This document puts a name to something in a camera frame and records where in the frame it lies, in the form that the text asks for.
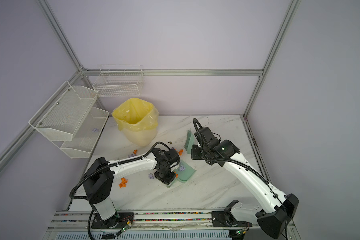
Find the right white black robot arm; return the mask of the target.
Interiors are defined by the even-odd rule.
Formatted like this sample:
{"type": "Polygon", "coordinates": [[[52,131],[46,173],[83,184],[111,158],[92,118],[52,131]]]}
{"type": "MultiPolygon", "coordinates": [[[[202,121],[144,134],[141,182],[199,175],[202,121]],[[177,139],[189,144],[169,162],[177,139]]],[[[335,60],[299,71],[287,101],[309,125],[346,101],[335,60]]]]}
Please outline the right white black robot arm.
{"type": "Polygon", "coordinates": [[[210,128],[193,119],[197,144],[192,146],[192,159],[209,165],[218,164],[233,174],[255,197],[260,209],[246,208],[238,200],[229,203],[215,219],[225,227],[257,224],[273,239],[287,236],[287,226],[294,218],[299,199],[285,194],[261,175],[244,157],[240,149],[229,140],[221,140],[210,128]]]}

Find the green hand brush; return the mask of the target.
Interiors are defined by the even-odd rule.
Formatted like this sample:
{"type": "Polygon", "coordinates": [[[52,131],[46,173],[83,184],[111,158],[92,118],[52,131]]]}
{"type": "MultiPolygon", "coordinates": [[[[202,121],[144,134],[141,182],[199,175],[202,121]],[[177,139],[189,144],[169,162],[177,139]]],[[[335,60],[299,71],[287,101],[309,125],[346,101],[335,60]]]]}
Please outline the green hand brush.
{"type": "Polygon", "coordinates": [[[189,155],[191,154],[192,146],[194,144],[195,144],[195,136],[191,130],[187,130],[187,137],[186,137],[185,146],[184,146],[187,154],[189,154],[189,155]]]}

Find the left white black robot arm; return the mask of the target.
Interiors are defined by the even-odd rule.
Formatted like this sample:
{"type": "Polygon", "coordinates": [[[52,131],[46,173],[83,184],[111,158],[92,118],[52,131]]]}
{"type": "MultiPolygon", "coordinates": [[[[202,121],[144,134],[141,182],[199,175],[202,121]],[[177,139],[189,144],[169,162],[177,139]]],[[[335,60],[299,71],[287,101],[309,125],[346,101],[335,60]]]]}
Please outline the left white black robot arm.
{"type": "Polygon", "coordinates": [[[72,200],[86,200],[95,215],[96,228],[119,228],[131,225],[134,214],[125,217],[117,212],[110,197],[114,179],[122,179],[142,171],[154,170],[154,177],[165,185],[170,185],[177,177],[172,168],[180,164],[178,152],[162,142],[156,142],[145,154],[135,157],[107,161],[96,159],[84,173],[81,180],[70,191],[72,200]]]}

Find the green plastic dustpan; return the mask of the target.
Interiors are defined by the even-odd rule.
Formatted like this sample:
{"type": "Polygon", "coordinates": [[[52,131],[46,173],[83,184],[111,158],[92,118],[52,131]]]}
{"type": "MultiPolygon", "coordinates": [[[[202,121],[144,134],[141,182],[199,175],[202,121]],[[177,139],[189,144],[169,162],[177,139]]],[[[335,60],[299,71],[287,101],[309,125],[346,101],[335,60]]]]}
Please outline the green plastic dustpan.
{"type": "Polygon", "coordinates": [[[175,181],[186,183],[195,174],[196,170],[181,160],[178,168],[173,172],[176,174],[176,177],[169,185],[167,185],[167,188],[170,188],[175,181]]]}

